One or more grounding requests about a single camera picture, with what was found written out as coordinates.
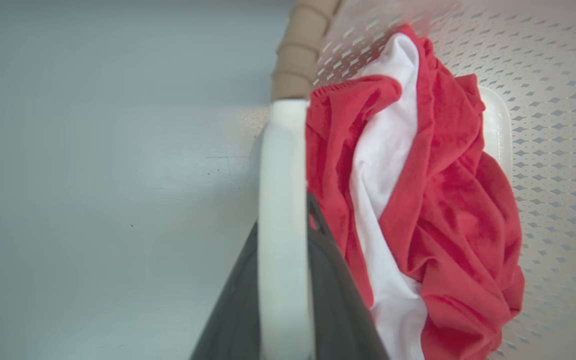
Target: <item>white cloth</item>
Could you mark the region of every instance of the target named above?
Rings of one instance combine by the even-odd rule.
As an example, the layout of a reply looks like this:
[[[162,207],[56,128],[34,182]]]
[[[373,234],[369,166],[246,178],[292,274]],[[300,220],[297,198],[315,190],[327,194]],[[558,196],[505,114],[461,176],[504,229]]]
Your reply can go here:
[[[401,98],[366,124],[350,173],[355,227],[374,296],[370,312],[391,360],[423,360],[421,331],[428,316],[421,284],[400,272],[378,222],[417,134],[418,73],[417,47],[406,35],[395,34],[380,57],[356,76],[389,76],[402,86]]]

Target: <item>white rounded plastic piece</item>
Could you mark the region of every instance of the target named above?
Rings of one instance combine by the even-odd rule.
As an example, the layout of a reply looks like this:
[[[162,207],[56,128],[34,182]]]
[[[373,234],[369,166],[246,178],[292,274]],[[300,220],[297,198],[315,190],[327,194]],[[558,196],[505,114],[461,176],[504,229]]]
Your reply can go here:
[[[492,89],[479,87],[484,111],[484,151],[496,159],[508,177],[513,178],[513,141],[510,114],[503,98]]]
[[[306,360],[314,324],[306,221],[306,109],[277,100],[263,133],[259,181],[258,290],[261,355]]]

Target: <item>laundry basket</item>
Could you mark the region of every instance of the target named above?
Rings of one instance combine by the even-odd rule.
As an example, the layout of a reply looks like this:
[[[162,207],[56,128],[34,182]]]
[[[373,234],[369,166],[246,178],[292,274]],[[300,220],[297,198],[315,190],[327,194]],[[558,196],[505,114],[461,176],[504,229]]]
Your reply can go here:
[[[315,86],[356,74],[397,27],[409,23],[433,41],[435,54],[453,74],[474,73],[480,86],[505,100],[512,127],[510,182],[523,230],[519,264],[526,287],[521,314],[505,326],[502,344],[489,358],[572,359],[576,4],[550,12],[533,6],[535,1],[500,5],[503,9],[485,0],[347,0],[327,34]]]

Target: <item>red fabric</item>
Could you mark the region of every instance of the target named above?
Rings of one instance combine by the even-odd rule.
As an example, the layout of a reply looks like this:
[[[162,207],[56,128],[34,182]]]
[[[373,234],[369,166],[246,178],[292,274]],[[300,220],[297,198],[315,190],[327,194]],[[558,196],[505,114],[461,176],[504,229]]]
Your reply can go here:
[[[373,292],[355,229],[350,170],[366,121],[400,95],[402,87],[396,80],[367,76],[316,89],[306,117],[308,191],[317,199],[368,308],[373,305]]]
[[[379,225],[402,273],[422,283],[426,360],[482,360],[521,310],[521,226],[497,162],[483,152],[475,75],[453,77],[429,39],[420,55],[418,132]]]

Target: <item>tan wrapped handle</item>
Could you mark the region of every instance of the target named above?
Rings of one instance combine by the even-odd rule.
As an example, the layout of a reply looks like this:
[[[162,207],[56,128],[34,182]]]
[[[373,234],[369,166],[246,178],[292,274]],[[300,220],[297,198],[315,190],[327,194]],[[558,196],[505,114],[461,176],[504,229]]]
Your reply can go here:
[[[310,98],[323,41],[342,1],[297,0],[277,50],[272,101]]]

